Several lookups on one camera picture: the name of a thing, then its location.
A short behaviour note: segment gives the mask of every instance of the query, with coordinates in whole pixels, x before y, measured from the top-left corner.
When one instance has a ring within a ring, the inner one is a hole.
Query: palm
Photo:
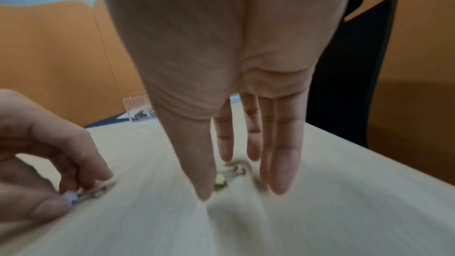
[[[232,158],[229,95],[246,111],[248,156],[273,191],[300,162],[308,88],[346,0],[108,0],[182,168],[205,199]]]

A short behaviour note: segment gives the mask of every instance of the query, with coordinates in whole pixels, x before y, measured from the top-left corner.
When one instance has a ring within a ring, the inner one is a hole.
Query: table surface
[[[246,129],[233,105],[235,159]],[[273,195],[253,175],[197,200],[157,120],[90,129],[117,185],[43,225],[0,226],[0,255],[453,255],[455,189],[306,125],[291,191]],[[224,168],[214,146],[217,166]],[[26,158],[59,180],[43,159]]]

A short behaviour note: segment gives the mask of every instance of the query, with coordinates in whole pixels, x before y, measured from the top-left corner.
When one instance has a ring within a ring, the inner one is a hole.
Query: chair
[[[370,104],[397,1],[384,0],[340,24],[313,75],[308,123],[367,147]],[[353,11],[353,7],[348,5],[346,12]]]

